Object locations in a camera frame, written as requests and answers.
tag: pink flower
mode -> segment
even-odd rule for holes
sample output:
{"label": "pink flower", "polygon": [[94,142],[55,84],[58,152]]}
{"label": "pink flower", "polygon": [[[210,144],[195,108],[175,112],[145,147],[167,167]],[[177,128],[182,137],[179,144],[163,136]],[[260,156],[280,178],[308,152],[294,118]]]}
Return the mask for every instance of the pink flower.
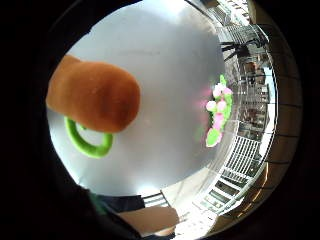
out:
{"label": "pink flower", "polygon": [[209,101],[206,105],[206,108],[209,112],[212,112],[216,105],[217,103],[215,101]]}
{"label": "pink flower", "polygon": [[221,100],[217,104],[218,111],[223,111],[227,107],[227,103],[225,100]]}
{"label": "pink flower", "polygon": [[213,93],[213,97],[214,98],[217,98],[217,97],[221,96],[221,90],[219,90],[219,89],[215,88],[212,93]]}
{"label": "pink flower", "polygon": [[213,121],[214,121],[213,128],[220,130],[222,122],[223,122],[223,115],[221,113],[217,113],[214,116]]}
{"label": "pink flower", "polygon": [[223,94],[232,94],[232,91],[231,91],[231,89],[230,88],[225,88],[224,90],[223,90]]}

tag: orange plush toy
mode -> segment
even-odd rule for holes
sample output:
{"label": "orange plush toy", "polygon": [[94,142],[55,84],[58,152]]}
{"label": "orange plush toy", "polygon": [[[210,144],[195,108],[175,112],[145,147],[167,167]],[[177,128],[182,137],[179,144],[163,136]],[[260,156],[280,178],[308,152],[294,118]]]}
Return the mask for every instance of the orange plush toy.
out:
{"label": "orange plush toy", "polygon": [[[100,158],[111,148],[112,133],[124,130],[137,116],[140,88],[119,67],[66,55],[52,75],[46,103],[65,116],[67,132],[78,150]],[[102,144],[94,146],[82,139],[76,123],[104,133]]]}

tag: white table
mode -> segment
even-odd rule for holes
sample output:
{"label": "white table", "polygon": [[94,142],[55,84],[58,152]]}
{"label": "white table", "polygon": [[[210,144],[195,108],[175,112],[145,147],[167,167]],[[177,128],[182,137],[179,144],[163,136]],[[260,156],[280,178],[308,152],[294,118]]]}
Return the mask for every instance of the white table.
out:
{"label": "white table", "polygon": [[[214,26],[192,6],[146,0],[119,9],[68,53],[118,65],[141,87],[137,118],[114,135],[102,159],[78,152],[63,116],[48,110],[52,142],[76,183],[98,194],[135,195],[181,181],[215,158],[217,147],[206,148],[197,135],[207,127],[205,103],[224,62]],[[96,144],[101,140],[93,131],[83,136]]]}

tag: green ring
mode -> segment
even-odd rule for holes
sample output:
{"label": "green ring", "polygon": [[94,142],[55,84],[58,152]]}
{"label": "green ring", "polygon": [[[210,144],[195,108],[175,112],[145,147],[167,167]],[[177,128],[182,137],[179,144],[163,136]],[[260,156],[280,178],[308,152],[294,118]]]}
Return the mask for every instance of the green ring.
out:
{"label": "green ring", "polygon": [[101,158],[105,156],[112,147],[113,135],[110,133],[103,133],[101,145],[95,146],[86,142],[79,134],[76,122],[64,117],[67,133],[73,145],[83,154],[92,158]]}

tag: green handle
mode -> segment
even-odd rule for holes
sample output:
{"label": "green handle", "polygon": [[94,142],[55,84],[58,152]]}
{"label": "green handle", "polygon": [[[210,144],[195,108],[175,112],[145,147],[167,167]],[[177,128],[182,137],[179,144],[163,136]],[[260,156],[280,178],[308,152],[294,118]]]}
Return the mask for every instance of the green handle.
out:
{"label": "green handle", "polygon": [[113,141],[113,135],[110,133],[103,133],[101,145],[95,146],[86,142],[78,133],[76,122],[64,117],[65,126],[67,133],[73,143],[73,145],[83,154],[92,158],[101,158],[105,156],[111,146]]}

